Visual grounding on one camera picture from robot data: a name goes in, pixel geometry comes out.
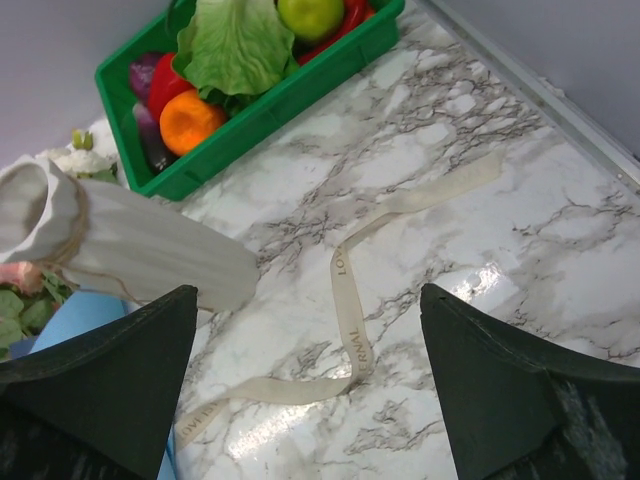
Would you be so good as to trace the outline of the cream printed ribbon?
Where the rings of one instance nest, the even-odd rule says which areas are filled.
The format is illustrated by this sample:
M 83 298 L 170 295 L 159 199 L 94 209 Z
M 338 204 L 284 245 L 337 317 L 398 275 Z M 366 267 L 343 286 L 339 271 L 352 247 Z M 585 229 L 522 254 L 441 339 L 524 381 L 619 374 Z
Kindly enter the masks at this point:
M 174 451 L 181 451 L 196 439 L 231 399 L 307 405 L 341 395 L 365 379 L 372 368 L 374 354 L 366 335 L 349 250 L 395 216 L 428 209 L 496 180 L 501 175 L 503 159 L 504 151 L 496 150 L 441 178 L 394 193 L 361 219 L 336 247 L 331 258 L 330 277 L 340 337 L 351 363 L 350 376 L 311 381 L 250 378 L 177 420 Z

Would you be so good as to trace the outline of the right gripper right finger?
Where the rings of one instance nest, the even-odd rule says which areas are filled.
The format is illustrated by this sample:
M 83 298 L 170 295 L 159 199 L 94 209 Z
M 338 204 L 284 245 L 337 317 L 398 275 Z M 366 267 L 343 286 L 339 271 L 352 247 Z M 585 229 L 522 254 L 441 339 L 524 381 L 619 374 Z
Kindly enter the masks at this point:
M 420 309 L 459 478 L 638 478 L 638 368 L 555 345 L 432 283 Z

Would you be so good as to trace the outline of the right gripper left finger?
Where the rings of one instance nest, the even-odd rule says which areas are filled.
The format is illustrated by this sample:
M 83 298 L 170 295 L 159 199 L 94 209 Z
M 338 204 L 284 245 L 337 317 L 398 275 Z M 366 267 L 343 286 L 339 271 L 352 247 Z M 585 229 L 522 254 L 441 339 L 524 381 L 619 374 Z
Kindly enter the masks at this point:
M 4 479 L 172 479 L 174 415 L 195 335 L 180 286 L 1 365 Z

